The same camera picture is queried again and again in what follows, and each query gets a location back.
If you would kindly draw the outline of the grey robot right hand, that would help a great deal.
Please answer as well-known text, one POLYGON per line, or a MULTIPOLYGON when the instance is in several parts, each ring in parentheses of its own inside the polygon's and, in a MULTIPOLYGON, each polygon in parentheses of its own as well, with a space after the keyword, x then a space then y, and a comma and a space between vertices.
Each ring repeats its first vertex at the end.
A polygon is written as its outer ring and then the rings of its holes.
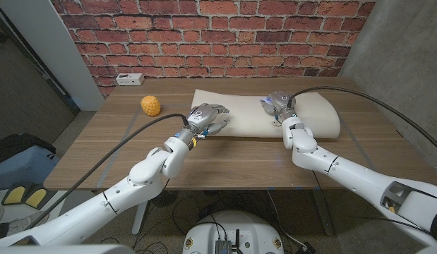
POLYGON ((273 92, 260 100, 265 112, 275 116, 280 123, 288 118, 297 117, 295 102, 295 99, 286 92, 273 92))

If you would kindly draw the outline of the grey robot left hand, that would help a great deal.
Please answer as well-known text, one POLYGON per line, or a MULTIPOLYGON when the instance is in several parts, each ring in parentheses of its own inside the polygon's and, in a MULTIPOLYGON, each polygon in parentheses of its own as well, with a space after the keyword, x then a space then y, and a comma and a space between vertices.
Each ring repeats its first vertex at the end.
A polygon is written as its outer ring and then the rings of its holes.
POLYGON ((228 123, 229 119, 215 122, 219 114, 228 114, 229 110, 220 104, 202 103, 192 108, 186 118, 188 124, 174 135, 190 148, 195 146, 196 138, 205 138, 219 133, 228 123))

